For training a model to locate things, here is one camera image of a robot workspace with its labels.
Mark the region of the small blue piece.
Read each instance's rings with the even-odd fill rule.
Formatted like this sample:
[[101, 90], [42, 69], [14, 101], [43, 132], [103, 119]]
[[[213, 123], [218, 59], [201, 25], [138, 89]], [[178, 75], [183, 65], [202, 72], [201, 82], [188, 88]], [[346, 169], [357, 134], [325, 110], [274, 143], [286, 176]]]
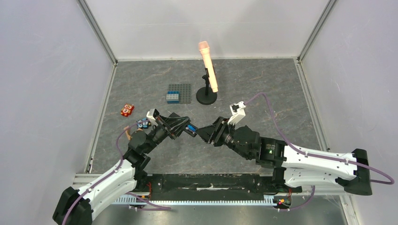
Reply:
[[195, 133], [196, 128], [192, 125], [187, 125], [187, 129], [191, 132], [191, 133]]

